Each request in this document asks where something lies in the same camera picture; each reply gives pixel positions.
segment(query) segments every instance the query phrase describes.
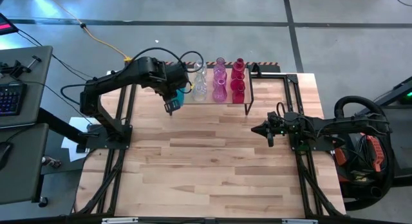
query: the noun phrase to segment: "concrete floor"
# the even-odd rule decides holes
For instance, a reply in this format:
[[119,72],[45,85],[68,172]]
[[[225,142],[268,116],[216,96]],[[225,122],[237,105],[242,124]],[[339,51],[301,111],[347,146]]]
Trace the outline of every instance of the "concrete floor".
[[[261,21],[286,22],[283,0],[58,0],[79,19],[136,21]],[[295,22],[314,23],[410,23],[411,7],[396,0],[290,0]],[[4,0],[0,12],[13,19],[71,18],[50,0]],[[18,24],[54,54],[89,75],[119,70],[122,56],[90,39],[78,26]],[[133,55],[161,46],[177,54],[197,50],[207,59],[216,57],[279,62],[282,72],[296,72],[287,27],[229,26],[88,26],[97,37]],[[326,118],[335,102],[346,95],[375,98],[411,76],[410,29],[297,28],[297,40],[305,73],[315,73]],[[17,34],[0,37],[0,49],[31,46]],[[154,57],[172,61],[168,54]],[[196,60],[188,56],[187,60]],[[79,83],[57,61],[51,62],[47,85]],[[77,97],[80,88],[68,95]],[[68,121],[78,116],[50,91],[42,107]],[[354,113],[359,107],[348,107]],[[51,135],[46,151],[60,146],[62,138]],[[80,172],[46,176],[43,193],[50,204],[43,209],[31,203],[0,206],[0,220],[68,214],[73,205]],[[376,205],[349,215],[388,221],[410,222],[411,189],[392,189]]]

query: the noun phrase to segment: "computer keyboard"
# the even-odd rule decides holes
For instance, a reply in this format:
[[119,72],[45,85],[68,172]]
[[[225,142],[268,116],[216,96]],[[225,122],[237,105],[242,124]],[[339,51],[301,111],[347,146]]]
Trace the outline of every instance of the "computer keyboard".
[[19,115],[27,84],[0,84],[0,117]]

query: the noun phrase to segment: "wooden table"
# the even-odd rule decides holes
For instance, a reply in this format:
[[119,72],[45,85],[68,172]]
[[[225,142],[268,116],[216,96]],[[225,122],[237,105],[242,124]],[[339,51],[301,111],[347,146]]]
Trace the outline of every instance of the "wooden table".
[[[305,114],[323,117],[314,74],[298,78]],[[138,88],[116,216],[303,218],[296,160],[287,136],[277,136],[269,148],[265,138],[250,131],[278,102],[286,103],[283,82],[254,79],[253,88],[254,105],[247,117],[243,106],[207,104],[184,105],[170,117],[161,97]],[[113,116],[119,93],[102,97]],[[100,186],[107,153],[97,150],[86,160],[78,209]],[[314,162],[320,188],[345,213],[332,157],[314,152]],[[309,195],[315,210],[310,189]]]

